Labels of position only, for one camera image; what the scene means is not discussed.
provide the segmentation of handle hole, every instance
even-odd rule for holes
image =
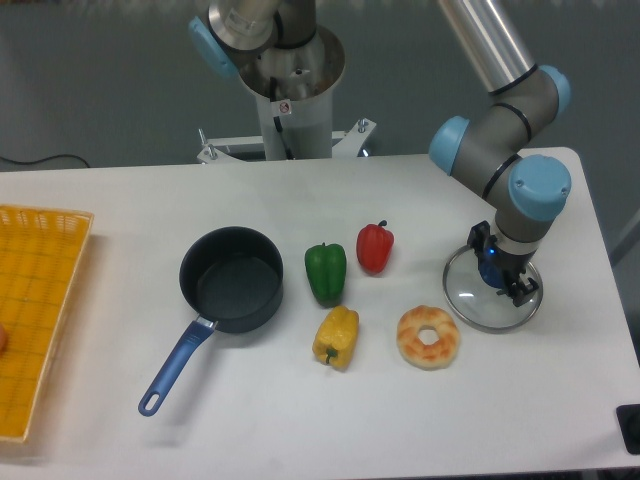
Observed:
[[[144,404],[144,408],[146,408],[147,410],[153,410],[153,407],[156,406],[156,403],[158,403],[158,400],[160,400],[160,395],[157,393],[154,393],[149,397],[149,400],[147,400],[147,403]]]

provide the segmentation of toy food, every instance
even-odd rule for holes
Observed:
[[[318,328],[313,353],[322,363],[344,369],[349,366],[358,340],[360,317],[343,305],[335,307]]]
[[[337,243],[316,245],[304,255],[304,265],[311,291],[322,305],[340,302],[347,276],[347,255]]]
[[[425,345],[420,330],[433,328],[438,341]],[[436,307],[420,305],[405,313],[398,322],[398,348],[411,365],[425,369],[447,367],[458,352],[460,332],[451,316]]]
[[[380,273],[387,265],[393,246],[393,233],[384,227],[387,221],[383,220],[378,225],[370,223],[358,234],[356,242],[356,254],[358,262],[369,273]]]

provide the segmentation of blue pot handle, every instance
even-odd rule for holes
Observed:
[[[142,415],[150,417],[158,411],[191,354],[211,336],[215,328],[215,323],[201,317],[191,322],[180,337],[180,340],[178,340],[178,343],[176,343],[176,346],[173,347],[169,358],[162,365],[158,375],[153,379],[147,393],[140,400],[138,411]]]

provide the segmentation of yellow basket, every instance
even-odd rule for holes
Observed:
[[[93,214],[0,205],[0,440],[24,442]]]

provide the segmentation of plastic vegetable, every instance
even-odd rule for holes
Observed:
[[[347,368],[358,340],[360,317],[355,310],[338,305],[320,325],[313,342],[318,360],[336,368]]]
[[[347,276],[347,255],[337,243],[316,245],[304,255],[304,265],[311,291],[323,305],[340,302]]]
[[[356,254],[358,262],[369,273],[380,273],[387,265],[393,246],[393,233],[384,227],[387,221],[378,225],[370,223],[358,234]]]

